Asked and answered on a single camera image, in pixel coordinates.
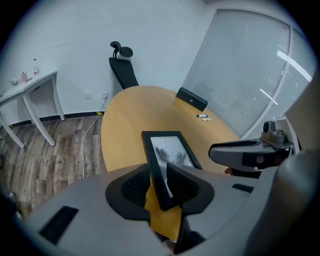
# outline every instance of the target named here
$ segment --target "electrical outlet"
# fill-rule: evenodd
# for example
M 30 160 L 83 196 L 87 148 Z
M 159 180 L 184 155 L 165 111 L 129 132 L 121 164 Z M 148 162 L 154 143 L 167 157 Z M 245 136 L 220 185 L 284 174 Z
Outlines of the electrical outlet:
M 86 91 L 84 95 L 86 99 L 91 99 L 91 91 Z
M 109 98 L 109 93 L 103 92 L 102 93 L 102 99 L 108 99 Z

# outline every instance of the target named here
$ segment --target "white cable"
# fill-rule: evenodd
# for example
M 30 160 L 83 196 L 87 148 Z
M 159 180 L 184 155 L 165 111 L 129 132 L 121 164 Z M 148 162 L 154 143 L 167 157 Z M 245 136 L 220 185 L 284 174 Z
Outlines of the white cable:
M 102 111 L 105 103 L 106 103 L 106 100 L 107 98 L 104 98 L 104 102 L 101 106 L 101 109 L 100 109 L 100 112 Z M 84 179 L 85 178 L 85 157 L 84 157 L 84 141 L 85 141 L 85 138 L 86 138 L 86 135 L 87 133 L 89 132 L 90 128 L 95 124 L 95 122 L 97 121 L 99 115 L 97 115 L 96 119 L 94 120 L 94 122 L 90 125 L 89 129 L 85 132 L 84 134 L 84 137 L 82 139 L 82 142 L 81 142 L 81 147 L 82 147 L 82 161 L 83 161 L 83 172 L 82 172 L 82 178 Z

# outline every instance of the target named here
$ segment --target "white side table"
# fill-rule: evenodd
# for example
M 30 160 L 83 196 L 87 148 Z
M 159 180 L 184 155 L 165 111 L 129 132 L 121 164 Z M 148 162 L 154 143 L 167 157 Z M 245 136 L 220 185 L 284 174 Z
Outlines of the white side table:
M 35 75 L 31 80 L 28 82 L 22 82 L 14 87 L 12 87 L 10 90 L 4 93 L 4 95 L 0 98 L 0 107 L 13 101 L 18 98 L 22 98 L 23 102 L 26 106 L 26 109 L 29 112 L 29 115 L 31 117 L 31 121 L 33 124 L 36 125 L 36 127 L 39 129 L 39 131 L 42 133 L 44 138 L 49 142 L 51 146 L 55 145 L 55 141 L 51 138 L 43 124 L 41 123 L 39 117 L 36 114 L 35 106 L 33 102 L 30 99 L 30 93 L 37 88 L 38 86 L 42 85 L 44 82 L 48 80 L 52 80 L 53 84 L 53 99 L 56 107 L 56 111 L 61 117 L 62 120 L 65 120 L 64 113 L 62 111 L 62 107 L 59 101 L 58 92 L 57 92 L 57 86 L 56 86 L 56 80 L 57 80 L 57 70 L 50 70 L 46 72 L 40 72 L 39 74 Z M 0 111 L 0 123 L 3 125 L 4 129 L 7 131 L 7 133 L 11 136 L 11 138 L 23 149 L 25 145 L 21 142 L 21 140 L 15 135 L 15 133 L 11 130 L 11 128 L 6 123 L 3 115 Z

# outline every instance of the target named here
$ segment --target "table leg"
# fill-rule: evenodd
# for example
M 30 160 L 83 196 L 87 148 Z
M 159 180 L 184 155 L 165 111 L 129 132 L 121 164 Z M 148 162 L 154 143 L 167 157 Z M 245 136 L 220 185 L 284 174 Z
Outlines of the table leg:
M 15 143 L 19 145 L 20 148 L 24 148 L 25 145 L 21 142 L 21 140 L 15 135 L 15 133 L 11 130 L 9 125 L 6 123 L 4 116 L 0 112 L 0 123 L 3 125 L 3 128 L 6 130 L 6 132 L 10 135 L 10 137 L 14 140 Z
M 52 76 L 54 104 L 55 104 L 55 108 L 56 108 L 57 113 L 61 117 L 61 120 L 65 120 L 64 112 L 62 111 L 62 107 L 61 107 L 59 96 L 58 96 L 56 77 L 57 77 L 57 74 L 54 74 Z
M 25 113 L 25 115 L 27 116 L 27 118 L 31 121 L 31 123 L 33 124 L 33 125 L 35 125 L 35 122 L 33 121 L 33 119 L 31 118 L 31 115 L 29 114 L 29 112 L 28 112 L 28 110 L 26 110 L 27 109 L 27 106 L 26 106 L 26 104 L 25 104 L 25 102 L 24 101 L 22 101 L 23 102 L 23 104 L 24 104 L 24 106 L 25 106 L 25 109 L 24 109 L 24 113 Z
M 39 129 L 39 131 L 42 133 L 43 137 L 49 142 L 51 146 L 54 146 L 56 143 L 55 141 L 51 138 L 47 130 L 45 129 L 44 125 L 41 123 L 39 117 L 36 114 L 34 104 L 32 103 L 30 99 L 30 95 L 27 93 L 23 97 L 24 104 L 26 106 L 26 109 L 29 111 L 29 114 L 31 118 L 33 119 L 36 127 Z

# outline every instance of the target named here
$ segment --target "office chair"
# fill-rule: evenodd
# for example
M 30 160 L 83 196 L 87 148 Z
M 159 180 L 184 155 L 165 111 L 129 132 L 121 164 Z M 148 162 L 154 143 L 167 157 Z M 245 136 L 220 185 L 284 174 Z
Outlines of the office chair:
M 112 58 L 109 58 L 110 67 L 123 89 L 138 86 L 134 69 L 129 60 L 117 58 L 117 53 L 121 56 L 130 58 L 134 52 L 129 47 L 121 47 L 120 43 L 113 41 L 110 46 L 114 48 Z

